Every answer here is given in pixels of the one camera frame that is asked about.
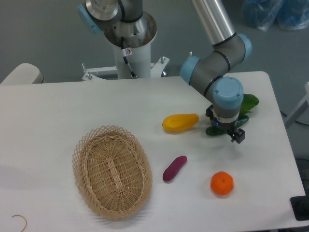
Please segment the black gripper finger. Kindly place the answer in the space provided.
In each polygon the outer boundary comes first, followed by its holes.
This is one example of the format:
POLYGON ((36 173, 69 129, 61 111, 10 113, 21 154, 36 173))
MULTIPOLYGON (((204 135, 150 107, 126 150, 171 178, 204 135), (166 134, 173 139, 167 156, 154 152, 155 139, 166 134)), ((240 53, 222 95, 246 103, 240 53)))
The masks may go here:
POLYGON ((235 129, 231 132, 231 142, 240 144, 245 139, 245 131, 243 129, 235 129))

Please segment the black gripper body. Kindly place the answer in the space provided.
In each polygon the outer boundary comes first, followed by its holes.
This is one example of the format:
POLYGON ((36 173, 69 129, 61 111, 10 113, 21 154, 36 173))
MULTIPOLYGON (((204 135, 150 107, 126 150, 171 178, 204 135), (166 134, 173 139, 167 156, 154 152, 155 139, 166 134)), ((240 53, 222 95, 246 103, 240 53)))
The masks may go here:
POLYGON ((229 135, 234 135, 239 132, 236 127, 239 106, 233 109, 226 109, 218 104, 212 104, 206 109, 205 115, 211 120, 213 125, 227 131, 229 135))

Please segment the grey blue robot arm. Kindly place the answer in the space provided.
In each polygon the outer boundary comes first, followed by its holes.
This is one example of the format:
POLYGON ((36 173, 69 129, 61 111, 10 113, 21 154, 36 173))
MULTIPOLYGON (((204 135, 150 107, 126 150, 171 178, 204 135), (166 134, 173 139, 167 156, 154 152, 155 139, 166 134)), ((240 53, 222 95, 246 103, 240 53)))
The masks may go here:
MULTIPOLYGON (((188 58, 181 67, 183 80, 203 95, 211 105, 206 116, 236 143, 245 138, 237 127, 243 101, 241 82, 226 74, 251 53, 250 40, 237 34, 219 0, 195 0, 193 6, 206 30, 213 51, 204 59, 188 58)), ((93 34, 103 33, 112 44, 119 79, 149 78, 162 74, 150 62, 150 45, 157 27, 141 0, 86 0, 78 14, 93 34)))

